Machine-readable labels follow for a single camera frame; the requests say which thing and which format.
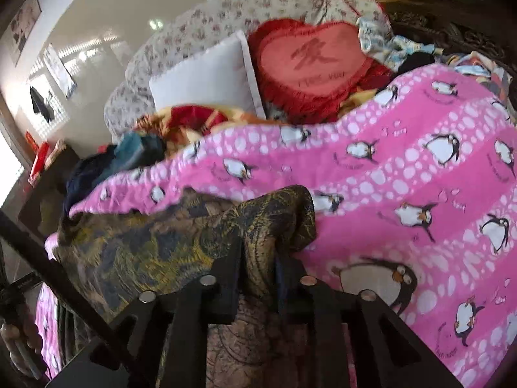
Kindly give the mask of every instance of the black metal frame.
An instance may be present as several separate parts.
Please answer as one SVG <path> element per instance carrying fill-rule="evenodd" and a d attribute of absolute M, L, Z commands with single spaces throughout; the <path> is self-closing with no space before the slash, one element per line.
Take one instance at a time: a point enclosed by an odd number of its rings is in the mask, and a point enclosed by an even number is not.
<path fill-rule="evenodd" d="M 245 272 L 242 250 L 214 261 L 210 275 L 179 292 L 144 292 L 108 326 L 45 251 L 0 211 L 0 235 L 98 335 L 48 385 L 61 387 L 152 387 L 165 351 L 160 386 L 205 386 L 208 324 L 231 324 Z M 343 323 L 350 329 L 360 388 L 461 388 L 431 350 L 372 291 L 338 292 L 306 275 L 301 261 L 279 250 L 275 259 L 276 306 L 286 324 L 306 324 L 312 352 L 310 386 L 350 388 Z M 0 313 L 17 323 L 20 294 L 38 284 L 35 275 L 0 291 Z M 166 333 L 172 324 L 170 337 Z M 38 359 L 29 359 L 36 364 Z M 46 383 L 41 378 L 39 386 Z"/>

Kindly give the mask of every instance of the dark blue clothing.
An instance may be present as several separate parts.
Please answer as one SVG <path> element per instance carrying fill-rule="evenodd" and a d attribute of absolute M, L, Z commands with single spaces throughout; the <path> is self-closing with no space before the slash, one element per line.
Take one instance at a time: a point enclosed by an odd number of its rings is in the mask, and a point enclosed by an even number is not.
<path fill-rule="evenodd" d="M 156 135 L 141 136 L 133 131 L 127 133 L 118 146 L 108 146 L 99 153 L 81 160 L 67 182 L 63 213 L 68 217 L 71 207 L 90 195 L 94 188 L 110 176 L 154 165 L 165 158 L 165 147 Z"/>

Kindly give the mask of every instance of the window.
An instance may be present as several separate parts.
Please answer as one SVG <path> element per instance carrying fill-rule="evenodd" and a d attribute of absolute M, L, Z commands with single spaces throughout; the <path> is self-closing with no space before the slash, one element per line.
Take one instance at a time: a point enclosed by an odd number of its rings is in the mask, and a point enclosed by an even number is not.
<path fill-rule="evenodd" d="M 22 174 L 23 166 L 1 134 L 0 159 L 2 159 L 2 173 L 0 174 L 0 206 L 2 206 Z"/>

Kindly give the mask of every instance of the silver screw head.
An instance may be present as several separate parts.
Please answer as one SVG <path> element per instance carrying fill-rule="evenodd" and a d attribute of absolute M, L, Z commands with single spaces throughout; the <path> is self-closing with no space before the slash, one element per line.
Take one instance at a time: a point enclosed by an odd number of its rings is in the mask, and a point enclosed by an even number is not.
<path fill-rule="evenodd" d="M 156 293 L 151 290 L 146 290 L 145 292 L 140 293 L 138 299 L 142 303 L 151 303 L 156 299 Z"/>
<path fill-rule="evenodd" d="M 199 282 L 203 286 L 213 286 L 215 283 L 217 283 L 217 279 L 212 274 L 207 274 L 206 276 L 201 277 Z"/>
<path fill-rule="evenodd" d="M 318 282 L 317 279 L 312 276 L 303 276 L 300 279 L 300 283 L 304 286 L 314 286 L 314 285 L 316 285 L 317 282 Z"/>
<path fill-rule="evenodd" d="M 366 300 L 367 302 L 373 302 L 377 299 L 377 293 L 370 289 L 361 290 L 359 295 L 361 296 L 361 299 Z"/>

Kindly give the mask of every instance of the penguin print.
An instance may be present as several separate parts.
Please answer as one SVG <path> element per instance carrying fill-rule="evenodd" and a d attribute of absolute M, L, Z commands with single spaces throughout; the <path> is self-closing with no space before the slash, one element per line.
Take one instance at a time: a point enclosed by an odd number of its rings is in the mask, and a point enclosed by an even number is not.
<path fill-rule="evenodd" d="M 378 140 L 374 140 L 372 143 L 364 141 L 350 143 L 346 146 L 346 153 L 356 159 L 368 159 L 370 162 L 377 163 L 373 160 L 375 154 L 375 145 Z"/>
<path fill-rule="evenodd" d="M 515 158 L 513 156 L 513 148 L 508 146 L 505 142 L 501 140 L 496 140 L 494 143 L 495 153 L 497 153 L 497 157 L 504 163 L 506 166 L 510 168 L 512 171 L 513 177 L 515 178 L 515 170 L 513 169 L 515 165 Z"/>
<path fill-rule="evenodd" d="M 493 214 L 487 216 L 490 217 L 490 220 L 479 226 L 479 231 L 490 239 L 494 254 L 498 254 L 503 246 L 508 245 L 510 222 L 505 217 L 497 217 Z"/>
<path fill-rule="evenodd" d="M 137 167 L 133 172 L 131 172 L 130 178 L 132 181 L 138 181 L 143 173 L 144 173 L 144 168 Z"/>
<path fill-rule="evenodd" d="M 201 147 L 201 142 L 198 140 L 193 144 L 187 146 L 183 150 L 183 160 L 193 160 L 197 157 L 197 153 L 199 152 L 199 148 Z"/>
<path fill-rule="evenodd" d="M 401 314 L 417 288 L 413 270 L 402 263 L 368 257 L 361 259 L 364 262 L 332 269 L 341 281 L 343 292 L 358 294 L 364 289 L 373 290 L 390 308 L 398 308 L 396 312 Z"/>
<path fill-rule="evenodd" d="M 505 116 L 505 121 L 510 120 L 510 114 L 508 113 L 508 110 L 506 109 L 505 105 L 503 105 L 499 101 L 493 101 L 490 105 L 492 105 L 494 108 L 496 108 L 499 112 L 501 112 Z"/>
<path fill-rule="evenodd" d="M 399 217 L 402 226 L 408 228 L 422 228 L 426 231 L 431 242 L 435 242 L 431 231 L 429 230 L 433 223 L 431 209 L 438 205 L 437 203 L 429 203 L 425 206 L 414 206 L 408 203 L 402 203 L 396 208 L 395 214 Z"/>
<path fill-rule="evenodd" d="M 456 321 L 454 322 L 454 331 L 456 336 L 461 338 L 461 343 L 468 347 L 467 337 L 472 332 L 476 323 L 476 314 L 484 309 L 484 306 L 476 307 L 474 303 L 474 297 L 467 299 L 465 303 L 458 306 L 456 312 Z"/>
<path fill-rule="evenodd" d="M 458 96 L 456 83 L 445 83 L 444 81 L 434 81 L 431 87 L 440 94 L 447 94 L 450 96 Z"/>
<path fill-rule="evenodd" d="M 314 195 L 312 195 L 314 211 L 329 211 L 334 213 L 344 199 L 345 198 L 341 194 L 325 194 L 324 192 L 315 191 Z"/>
<path fill-rule="evenodd" d="M 459 140 L 454 134 L 434 134 L 432 140 L 424 145 L 441 166 L 456 157 L 459 158 Z"/>
<path fill-rule="evenodd" d="M 292 143 L 303 143 L 311 136 L 310 130 L 303 127 L 281 126 L 280 138 L 284 146 Z"/>
<path fill-rule="evenodd" d="M 151 190 L 151 200 L 154 201 L 155 204 L 158 204 L 160 201 L 162 201 L 165 198 L 165 192 L 162 190 L 159 186 L 153 187 Z"/>
<path fill-rule="evenodd" d="M 224 159 L 223 164 L 226 172 L 237 178 L 241 184 L 244 184 L 245 180 L 251 179 L 251 171 L 255 169 L 255 167 L 249 166 L 239 159 Z"/>
<path fill-rule="evenodd" d="M 380 106 L 386 106 L 391 101 L 395 101 L 399 97 L 399 88 L 396 85 L 387 86 L 384 90 L 377 93 L 373 100 Z"/>
<path fill-rule="evenodd" d="M 107 188 L 103 188 L 100 192 L 100 200 L 106 201 L 110 197 L 110 193 L 108 192 Z"/>

